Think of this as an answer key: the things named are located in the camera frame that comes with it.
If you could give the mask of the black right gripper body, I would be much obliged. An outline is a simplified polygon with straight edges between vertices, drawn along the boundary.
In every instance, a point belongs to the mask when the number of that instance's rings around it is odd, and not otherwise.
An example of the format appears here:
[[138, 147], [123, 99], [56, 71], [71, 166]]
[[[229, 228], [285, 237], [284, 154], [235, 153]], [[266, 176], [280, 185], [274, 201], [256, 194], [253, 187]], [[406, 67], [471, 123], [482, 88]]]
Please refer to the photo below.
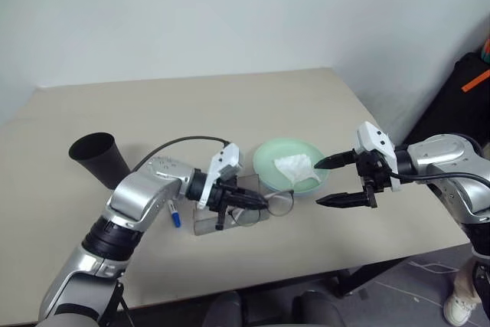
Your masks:
[[357, 154], [356, 169], [367, 199], [366, 206], [376, 208], [375, 195], [391, 187], [390, 166], [382, 154], [374, 150]]

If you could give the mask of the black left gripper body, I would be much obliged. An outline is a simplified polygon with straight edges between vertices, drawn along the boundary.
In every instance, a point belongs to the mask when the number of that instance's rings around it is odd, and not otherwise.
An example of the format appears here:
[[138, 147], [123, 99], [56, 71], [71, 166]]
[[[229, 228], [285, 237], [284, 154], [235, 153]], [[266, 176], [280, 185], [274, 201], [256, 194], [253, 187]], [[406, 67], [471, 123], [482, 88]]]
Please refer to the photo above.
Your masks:
[[226, 218], [226, 211], [228, 204], [225, 198], [235, 191], [235, 185], [227, 182], [218, 182], [213, 184], [209, 198], [207, 200], [207, 206], [210, 211], [217, 213], [217, 220], [215, 223], [215, 230], [222, 231], [224, 229], [224, 223]]

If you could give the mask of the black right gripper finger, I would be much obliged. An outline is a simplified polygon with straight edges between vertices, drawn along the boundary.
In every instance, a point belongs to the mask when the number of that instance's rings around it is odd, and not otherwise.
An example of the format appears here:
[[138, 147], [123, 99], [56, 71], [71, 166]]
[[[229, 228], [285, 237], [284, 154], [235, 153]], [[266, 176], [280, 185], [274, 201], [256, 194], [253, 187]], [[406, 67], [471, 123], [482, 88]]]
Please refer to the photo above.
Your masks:
[[346, 165], [351, 165], [357, 161], [357, 153], [355, 150], [350, 150], [347, 152], [340, 152], [334, 155], [324, 157], [315, 163], [315, 169], [335, 169], [341, 168]]
[[366, 207], [367, 193], [364, 191], [356, 193], [335, 193], [317, 199], [315, 203], [328, 208]]

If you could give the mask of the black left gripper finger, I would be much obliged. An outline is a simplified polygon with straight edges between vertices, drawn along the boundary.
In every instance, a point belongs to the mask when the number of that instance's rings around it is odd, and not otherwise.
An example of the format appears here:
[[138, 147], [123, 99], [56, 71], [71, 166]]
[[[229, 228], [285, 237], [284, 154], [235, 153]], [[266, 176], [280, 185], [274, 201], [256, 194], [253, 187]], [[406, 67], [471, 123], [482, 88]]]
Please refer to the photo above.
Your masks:
[[248, 211], [261, 211], [266, 208], [266, 200], [264, 198], [249, 198], [245, 201], [237, 201], [234, 207]]
[[232, 195], [233, 203], [240, 205], [268, 205], [268, 201], [257, 191], [237, 187]]

